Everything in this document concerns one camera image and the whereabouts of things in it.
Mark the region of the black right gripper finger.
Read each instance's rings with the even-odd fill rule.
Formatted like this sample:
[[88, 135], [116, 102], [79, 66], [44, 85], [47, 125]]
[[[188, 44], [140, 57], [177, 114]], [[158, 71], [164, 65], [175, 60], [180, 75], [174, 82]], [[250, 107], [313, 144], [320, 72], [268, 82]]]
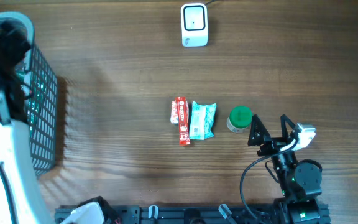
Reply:
[[261, 146], [272, 140], [270, 133], [257, 114], [252, 116], [248, 146]]
[[295, 123], [288, 118], [287, 115], [283, 114], [280, 117], [281, 131], [282, 131], [282, 139], [286, 142], [291, 142], [293, 138], [288, 132], [287, 126], [291, 127], [292, 130], [295, 128]]

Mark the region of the green lid jar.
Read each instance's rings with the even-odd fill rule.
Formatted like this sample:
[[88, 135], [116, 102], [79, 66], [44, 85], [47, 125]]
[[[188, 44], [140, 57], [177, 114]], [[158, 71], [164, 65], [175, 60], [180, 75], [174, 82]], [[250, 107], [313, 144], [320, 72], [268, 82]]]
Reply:
[[239, 105], [232, 109], [227, 118], [227, 127], [234, 133], [243, 133], [252, 122], [253, 113], [250, 108]]

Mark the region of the teal tissue packet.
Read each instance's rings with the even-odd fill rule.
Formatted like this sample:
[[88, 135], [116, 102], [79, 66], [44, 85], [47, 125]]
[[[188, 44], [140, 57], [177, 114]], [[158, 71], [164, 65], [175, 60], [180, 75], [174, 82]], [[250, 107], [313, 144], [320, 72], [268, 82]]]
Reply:
[[214, 136], [212, 127], [216, 114], [216, 103], [199, 105], [196, 101], [191, 105], [190, 139], [205, 140]]

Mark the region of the orange red snack packet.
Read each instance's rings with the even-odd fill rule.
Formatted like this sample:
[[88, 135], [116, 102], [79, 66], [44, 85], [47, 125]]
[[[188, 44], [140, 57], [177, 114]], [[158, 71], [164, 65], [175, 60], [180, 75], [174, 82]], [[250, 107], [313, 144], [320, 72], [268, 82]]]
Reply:
[[175, 100], [171, 102], [170, 122], [172, 124], [178, 124], [178, 108]]

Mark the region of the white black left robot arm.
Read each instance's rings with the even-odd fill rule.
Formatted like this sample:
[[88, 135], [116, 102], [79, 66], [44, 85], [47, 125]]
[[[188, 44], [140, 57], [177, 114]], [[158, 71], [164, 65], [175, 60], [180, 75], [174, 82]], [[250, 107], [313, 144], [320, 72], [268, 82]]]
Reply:
[[30, 157], [24, 81], [16, 65], [31, 48], [12, 22], [0, 23], [0, 223], [55, 223], [40, 193]]

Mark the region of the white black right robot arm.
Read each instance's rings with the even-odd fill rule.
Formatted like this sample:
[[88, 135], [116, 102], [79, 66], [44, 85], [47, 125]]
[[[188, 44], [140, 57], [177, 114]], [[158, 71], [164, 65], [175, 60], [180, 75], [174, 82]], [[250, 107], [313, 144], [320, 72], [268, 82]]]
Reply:
[[271, 222], [278, 223], [330, 223], [328, 206], [321, 204], [317, 196], [322, 194], [323, 168], [317, 161], [299, 161], [295, 152], [308, 147], [316, 136], [316, 128], [310, 124], [295, 124], [286, 115], [281, 115], [282, 135], [272, 137], [255, 114], [251, 119], [249, 146], [259, 146], [259, 158], [252, 162], [241, 175], [240, 196], [250, 217], [257, 223], [267, 223], [262, 215], [255, 214], [245, 200], [244, 179], [247, 172], [264, 161], [273, 164], [269, 174], [279, 183], [282, 198], [273, 203], [275, 214]]

